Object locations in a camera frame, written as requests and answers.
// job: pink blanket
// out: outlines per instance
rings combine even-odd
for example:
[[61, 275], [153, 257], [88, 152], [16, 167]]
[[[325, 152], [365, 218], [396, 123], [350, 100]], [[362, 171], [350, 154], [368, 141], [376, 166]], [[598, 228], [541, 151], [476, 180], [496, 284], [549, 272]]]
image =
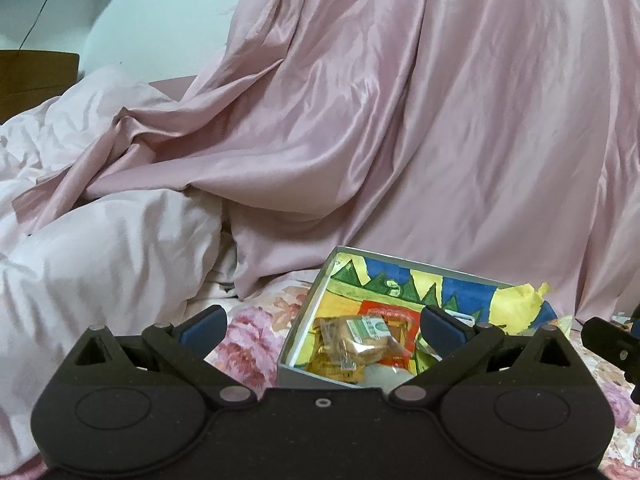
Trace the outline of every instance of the pink blanket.
[[217, 69], [123, 109], [14, 206], [36, 230], [83, 193], [192, 185], [230, 201], [242, 296], [344, 243], [608, 316], [640, 292], [639, 12], [241, 0]]

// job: pink flower pattern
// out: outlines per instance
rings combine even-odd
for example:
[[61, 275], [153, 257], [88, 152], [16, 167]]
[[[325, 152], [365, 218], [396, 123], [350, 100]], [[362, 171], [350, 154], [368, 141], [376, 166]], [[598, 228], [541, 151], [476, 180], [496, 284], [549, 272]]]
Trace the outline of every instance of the pink flower pattern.
[[600, 471], [610, 480], [638, 480], [640, 478], [640, 469], [625, 464], [619, 458], [605, 456], [600, 464]]
[[283, 337], [272, 332], [272, 323], [273, 316], [261, 307], [239, 310], [211, 363], [258, 396], [276, 384], [278, 355], [284, 343]]
[[290, 323], [293, 323], [293, 320], [296, 319], [296, 316], [300, 312], [300, 308], [302, 307], [303, 301], [305, 301], [305, 294], [298, 294], [296, 299], [289, 303], [282, 297], [277, 297], [273, 300], [273, 306], [278, 308], [280, 311], [273, 315], [273, 328], [274, 332], [279, 332], [280, 330], [286, 329]]
[[607, 381], [601, 386], [602, 392], [609, 401], [613, 415], [616, 418], [616, 428], [624, 428], [631, 422], [631, 418], [635, 416], [633, 412], [633, 402], [629, 397], [628, 390], [623, 389], [615, 383]]

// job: black plastic mount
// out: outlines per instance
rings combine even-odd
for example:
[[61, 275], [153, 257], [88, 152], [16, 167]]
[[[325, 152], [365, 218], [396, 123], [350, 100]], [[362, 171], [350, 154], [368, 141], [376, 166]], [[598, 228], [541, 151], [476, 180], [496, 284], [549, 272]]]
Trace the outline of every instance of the black plastic mount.
[[[89, 329], [33, 412], [46, 480], [320, 480], [364, 468], [372, 479], [604, 478], [596, 468], [613, 415], [555, 327], [517, 337], [476, 325], [388, 397], [273, 389], [258, 401], [202, 360], [222, 325], [211, 307], [142, 336]], [[205, 332], [216, 335], [209, 345]]]
[[625, 379], [636, 386], [631, 400], [640, 404], [640, 338], [599, 317], [592, 317], [582, 327], [582, 344], [625, 373]]

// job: snack packet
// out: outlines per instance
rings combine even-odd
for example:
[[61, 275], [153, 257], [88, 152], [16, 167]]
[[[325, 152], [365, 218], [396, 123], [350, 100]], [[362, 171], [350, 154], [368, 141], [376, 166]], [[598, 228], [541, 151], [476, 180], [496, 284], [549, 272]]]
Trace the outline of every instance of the snack packet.
[[321, 319], [320, 327], [327, 355], [342, 370], [375, 364], [385, 357], [411, 356], [391, 335], [382, 317]]
[[323, 318], [317, 318], [313, 324], [315, 334], [314, 349], [312, 357], [306, 366], [306, 371], [347, 384], [357, 384], [363, 381], [365, 378], [364, 366], [356, 365], [352, 369], [345, 370], [339, 364], [336, 365], [331, 361], [328, 355], [328, 346], [325, 344], [320, 330], [322, 321]]
[[381, 317], [396, 342], [406, 350], [404, 356], [386, 356], [379, 361], [379, 364], [412, 370], [411, 355], [415, 351], [415, 337], [420, 327], [420, 313], [404, 306], [363, 301], [358, 314]]

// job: floral bedsheet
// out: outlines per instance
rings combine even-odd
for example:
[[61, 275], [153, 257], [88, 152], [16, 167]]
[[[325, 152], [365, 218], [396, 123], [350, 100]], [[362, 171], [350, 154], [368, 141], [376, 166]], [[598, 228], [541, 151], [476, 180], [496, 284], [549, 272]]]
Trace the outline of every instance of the floral bedsheet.
[[[280, 349], [309, 288], [306, 282], [276, 280], [255, 298], [231, 307], [226, 338], [207, 361], [259, 395], [275, 386]], [[600, 469], [610, 480], [638, 480], [640, 406], [630, 400], [633, 386], [620, 370], [585, 349], [578, 332], [572, 332], [571, 342], [602, 388], [616, 419]]]

